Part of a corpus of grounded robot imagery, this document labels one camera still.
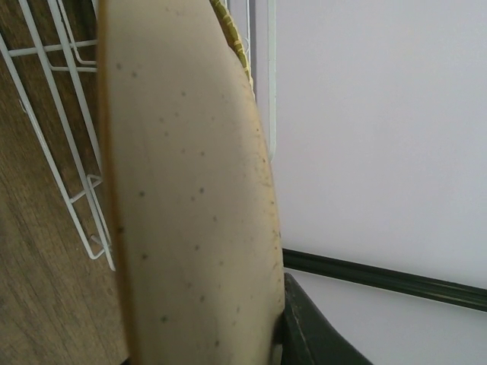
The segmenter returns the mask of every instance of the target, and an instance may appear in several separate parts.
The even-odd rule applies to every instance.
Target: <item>dark green trim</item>
[[[486,289],[291,249],[283,249],[283,253],[286,268],[487,312]]]

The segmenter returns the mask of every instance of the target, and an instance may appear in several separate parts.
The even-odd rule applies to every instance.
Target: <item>wire shelf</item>
[[[84,89],[81,85],[80,73],[82,72],[96,72],[97,63],[95,60],[83,59],[80,55],[80,49],[87,46],[96,46],[96,40],[83,40],[76,41],[75,36],[72,31],[71,23],[68,19],[66,9],[63,0],[46,0],[49,6],[49,11],[53,19],[54,26],[56,28],[57,35],[59,37],[59,44],[55,45],[43,45],[40,37],[40,32],[33,19],[33,14],[30,9],[27,0],[18,0],[21,7],[24,20],[27,24],[30,36],[32,38],[34,47],[23,48],[23,49],[8,49],[5,39],[2,34],[0,34],[0,52],[4,57],[5,63],[7,65],[8,71],[10,72],[12,81],[17,89],[18,95],[20,97],[20,103],[22,110],[27,114],[30,120],[30,124],[39,140],[40,147],[44,153],[44,156],[49,164],[49,168],[54,176],[56,185],[61,193],[62,199],[65,203],[68,213],[75,225],[81,242],[86,249],[88,257],[92,260],[98,259],[101,256],[105,256],[109,267],[115,270],[115,265],[113,262],[111,244],[110,244],[110,234],[107,229],[107,222],[105,221],[103,211],[101,209],[101,204],[97,196],[96,188],[103,182],[101,171],[101,157],[100,157],[100,145],[98,144],[97,135],[95,132],[92,115],[88,109],[88,103],[86,96],[84,94]],[[250,61],[251,49],[252,49],[252,39],[250,28],[250,1],[252,0],[241,0],[245,1],[245,37],[243,37],[244,45],[246,47],[247,57]],[[231,2],[228,0],[223,1],[225,5],[231,10]],[[92,9],[95,18],[97,18],[97,0],[91,0]],[[269,44],[269,156],[272,159],[275,154],[275,0],[268,1],[268,44]],[[48,52],[62,51],[66,66],[52,65],[49,58]],[[24,84],[22,83],[21,77],[18,70],[14,64],[15,57],[22,57],[28,55],[37,55],[46,78],[51,97],[53,98],[56,110],[58,113],[59,120],[62,125],[62,129],[66,140],[68,142],[69,150],[73,161],[75,162],[76,171],[78,173],[78,178],[80,180],[82,190],[76,194],[70,196],[68,193],[68,187],[63,181],[62,175],[59,171],[59,167],[53,158],[53,153],[49,148],[46,141],[46,137],[40,127],[39,121],[36,117],[36,113],[33,110],[32,103],[27,95]],[[81,162],[80,153],[78,146],[75,143],[75,138],[73,136],[73,131],[69,125],[68,115],[63,105],[61,94],[57,87],[54,73],[55,72],[68,72],[72,81],[72,85],[75,90],[75,95],[78,99],[78,105],[80,107],[81,116],[84,121],[86,130],[88,131],[88,136],[91,143],[91,149],[93,151],[99,174],[90,174],[86,172],[83,163]],[[75,210],[74,203],[80,199],[85,198],[88,202],[90,208],[90,213],[93,217],[94,224],[96,226],[97,234],[88,236],[85,229],[81,224],[81,219]]]

